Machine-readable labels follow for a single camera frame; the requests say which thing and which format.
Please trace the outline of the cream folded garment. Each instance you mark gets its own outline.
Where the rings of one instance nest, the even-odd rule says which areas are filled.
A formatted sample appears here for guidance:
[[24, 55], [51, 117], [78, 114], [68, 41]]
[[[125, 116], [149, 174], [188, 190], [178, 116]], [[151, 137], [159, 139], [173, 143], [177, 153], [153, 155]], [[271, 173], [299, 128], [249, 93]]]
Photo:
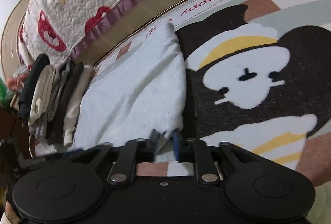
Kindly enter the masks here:
[[32, 97], [28, 127], [35, 129], [38, 120], [47, 112], [54, 101], [59, 87], [59, 70], [53, 65], [46, 65], [41, 71]]

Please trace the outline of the checkered cartoon monkey rug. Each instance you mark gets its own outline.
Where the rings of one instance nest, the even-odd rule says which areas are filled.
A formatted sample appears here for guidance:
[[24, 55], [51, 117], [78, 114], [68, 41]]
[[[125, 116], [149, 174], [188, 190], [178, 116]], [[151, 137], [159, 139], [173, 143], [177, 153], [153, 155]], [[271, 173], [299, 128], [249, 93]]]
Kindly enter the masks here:
[[[165, 23], [185, 64], [184, 138], [230, 142], [294, 170], [330, 156], [330, 0], [188, 0], [124, 39], [94, 78]], [[83, 149], [73, 143], [35, 152]], [[172, 134], [156, 160], [170, 169]]]

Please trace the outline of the grey pink plush toy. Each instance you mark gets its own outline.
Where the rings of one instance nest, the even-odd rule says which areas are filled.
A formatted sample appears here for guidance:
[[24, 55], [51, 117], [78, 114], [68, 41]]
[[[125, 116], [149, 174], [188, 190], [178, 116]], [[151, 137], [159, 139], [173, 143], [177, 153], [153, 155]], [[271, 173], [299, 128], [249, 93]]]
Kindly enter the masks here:
[[24, 87], [24, 83], [30, 73], [32, 66], [20, 66], [12, 76], [9, 76], [6, 80], [7, 89], [14, 93], [21, 93]]

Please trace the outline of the grey folded garments stack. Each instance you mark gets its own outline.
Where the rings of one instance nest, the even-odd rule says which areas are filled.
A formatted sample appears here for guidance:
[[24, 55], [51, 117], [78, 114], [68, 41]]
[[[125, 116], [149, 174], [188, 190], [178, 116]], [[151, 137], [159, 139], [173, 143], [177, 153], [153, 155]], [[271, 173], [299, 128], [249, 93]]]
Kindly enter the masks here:
[[80, 113], [83, 95], [93, 75], [93, 67], [82, 62], [63, 62], [54, 73], [46, 110], [29, 131], [40, 142], [68, 147]]

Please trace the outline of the white terry cloth garment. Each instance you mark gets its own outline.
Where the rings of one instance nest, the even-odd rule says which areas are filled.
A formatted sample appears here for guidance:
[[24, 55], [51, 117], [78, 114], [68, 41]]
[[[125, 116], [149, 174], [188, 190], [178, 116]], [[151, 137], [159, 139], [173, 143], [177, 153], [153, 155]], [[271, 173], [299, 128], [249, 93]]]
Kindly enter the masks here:
[[156, 130], [160, 150], [183, 128], [186, 97], [183, 54], [172, 23], [157, 28], [142, 44], [92, 80], [83, 96], [74, 146], [123, 146]]

